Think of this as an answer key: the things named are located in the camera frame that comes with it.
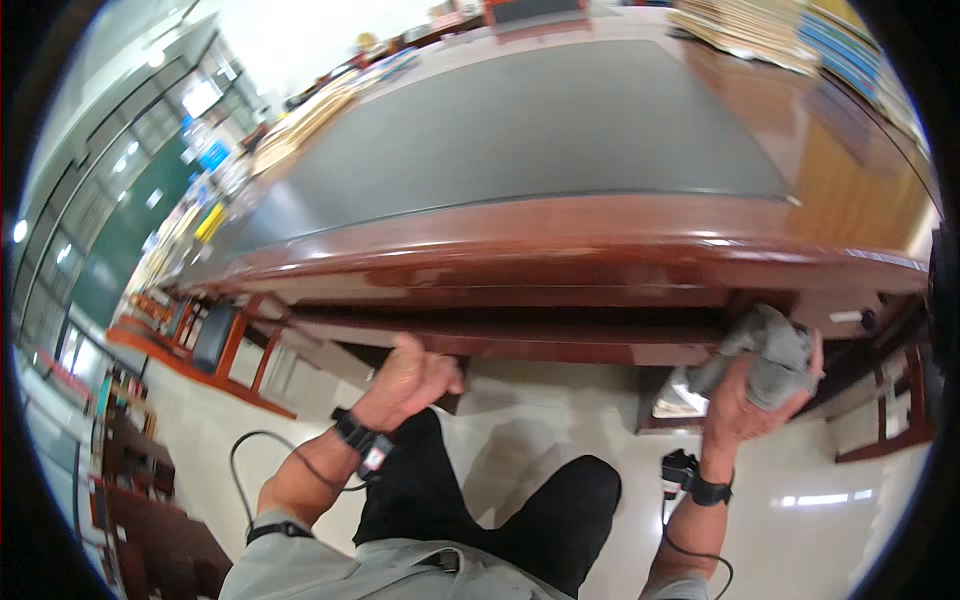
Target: black cable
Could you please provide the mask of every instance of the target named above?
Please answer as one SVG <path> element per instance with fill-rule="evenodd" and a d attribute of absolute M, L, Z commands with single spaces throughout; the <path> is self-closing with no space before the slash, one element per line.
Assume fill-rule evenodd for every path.
<path fill-rule="evenodd" d="M 290 452 L 295 454 L 297 458 L 303 462 L 303 465 L 307 468 L 307 470 L 313 473 L 313 476 L 323 482 L 325 486 L 330 488 L 330 491 L 333 492 L 334 495 L 338 494 L 339 492 L 358 492 L 367 487 L 367 482 L 365 481 L 359 486 L 342 488 L 338 491 L 337 486 L 326 477 L 320 475 L 317 470 L 313 468 L 313 465 L 310 464 L 310 461 L 308 461 L 305 456 L 300 454 L 300 451 L 297 450 L 297 447 L 291 444 L 286 438 L 279 436 L 273 431 L 267 431 L 266 429 L 256 429 L 254 431 L 250 431 L 240 436 L 240 438 L 233 443 L 233 448 L 230 449 L 230 474 L 233 475 L 233 484 L 236 485 L 237 493 L 240 494 L 240 501 L 243 502 L 243 510 L 247 513 L 247 522 L 251 529 L 253 528 L 253 512 L 250 510 L 250 502 L 247 501 L 247 496 L 243 493 L 243 486 L 240 485 L 240 477 L 237 475 L 237 466 L 234 458 L 236 456 L 237 448 L 240 447 L 240 444 L 242 444 L 245 440 L 252 438 L 253 436 L 267 436 L 268 438 L 273 438 L 274 440 L 277 440 L 281 444 L 287 446 Z"/>
<path fill-rule="evenodd" d="M 716 554 L 702 554 L 700 552 L 690 552 L 689 550 L 684 550 L 677 544 L 675 544 L 669 537 L 666 535 L 666 523 L 663 522 L 664 517 L 666 516 L 666 496 L 663 497 L 663 500 L 660 501 L 660 523 L 663 526 L 663 541 L 666 542 L 666 545 L 670 546 L 677 552 L 681 554 L 686 554 L 686 556 L 696 557 L 698 559 L 712 559 L 723 563 L 723 565 L 730 572 L 730 577 L 727 578 L 727 584 L 723 586 L 723 589 L 720 590 L 720 593 L 717 594 L 717 597 L 713 600 L 720 600 L 720 597 L 727 593 L 727 588 L 730 587 L 730 584 L 733 583 L 733 565 L 730 564 L 730 561 L 723 558 L 722 556 L 717 556 Z"/>

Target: human arm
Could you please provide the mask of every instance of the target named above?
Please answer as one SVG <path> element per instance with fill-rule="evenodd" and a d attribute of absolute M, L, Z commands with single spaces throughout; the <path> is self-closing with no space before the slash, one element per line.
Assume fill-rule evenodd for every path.
<path fill-rule="evenodd" d="M 396 348 L 377 372 L 370 390 L 352 409 L 361 424 L 384 434 L 393 432 L 444 393 L 460 394 L 464 390 L 463 377 L 452 357 L 425 351 L 407 334 L 397 335 L 394 343 Z M 331 486 L 311 473 L 304 460 Z M 298 446 L 263 484 L 257 514 L 280 510 L 313 525 L 333 506 L 360 460 L 355 450 L 328 429 Z"/>
<path fill-rule="evenodd" d="M 809 370 L 821 375 L 824 355 L 819 332 L 814 332 L 813 346 Z M 734 359 L 711 395 L 700 453 L 700 476 L 708 483 L 729 485 L 740 444 L 780 428 L 810 400 L 807 390 L 799 390 L 776 411 L 766 412 L 754 405 L 747 399 L 747 374 L 753 360 L 749 353 Z M 688 494 L 673 512 L 665 532 L 688 552 L 719 555 L 727 532 L 727 503 L 700 506 Z M 643 591 L 660 589 L 680 578 L 707 581 L 716 566 L 715 559 L 688 556 L 662 541 Z"/>

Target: black device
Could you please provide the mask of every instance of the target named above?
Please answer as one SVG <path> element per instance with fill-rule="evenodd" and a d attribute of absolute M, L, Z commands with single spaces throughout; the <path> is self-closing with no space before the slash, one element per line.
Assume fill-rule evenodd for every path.
<path fill-rule="evenodd" d="M 688 492 L 700 506 L 713 506 L 718 502 L 730 504 L 733 497 L 729 484 L 715 484 L 700 477 L 700 463 L 692 454 L 684 454 L 677 448 L 660 459 L 660 478 L 663 480 L 663 498 L 674 500 L 680 491 Z"/>
<path fill-rule="evenodd" d="M 333 419 L 333 429 L 344 443 L 363 458 L 357 476 L 364 481 L 371 481 L 376 472 L 383 466 L 383 461 L 394 449 L 394 444 L 387 436 L 378 431 L 364 427 L 360 421 L 346 408 L 337 407 L 330 414 Z"/>

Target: green chalkboard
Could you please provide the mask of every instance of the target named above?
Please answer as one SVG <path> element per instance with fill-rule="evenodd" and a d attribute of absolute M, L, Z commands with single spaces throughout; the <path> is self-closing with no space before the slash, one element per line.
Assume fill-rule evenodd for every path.
<path fill-rule="evenodd" d="M 175 136 L 156 153 L 110 214 L 77 277 L 72 300 L 104 329 L 140 261 L 143 243 L 183 197 L 190 177 L 203 170 L 196 161 L 180 160 L 184 150 Z M 150 208 L 147 201 L 156 190 L 163 196 Z"/>

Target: hand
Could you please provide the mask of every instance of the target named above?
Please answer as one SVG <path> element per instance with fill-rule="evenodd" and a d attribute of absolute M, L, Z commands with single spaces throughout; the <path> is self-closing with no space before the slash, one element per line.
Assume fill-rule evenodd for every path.
<path fill-rule="evenodd" d="M 462 394 L 464 378 L 452 356 L 427 352 L 407 333 L 395 336 L 394 350 L 373 378 L 353 415 L 373 431 L 390 433 L 440 396 Z"/>
<path fill-rule="evenodd" d="M 747 399 L 747 373 L 756 357 L 745 352 L 731 362 L 717 389 L 711 394 L 704 422 L 704 446 L 736 448 L 780 428 L 810 400 L 810 392 L 798 390 L 779 409 L 767 412 Z M 809 372 L 823 376 L 824 349 L 819 331 L 813 332 Z"/>

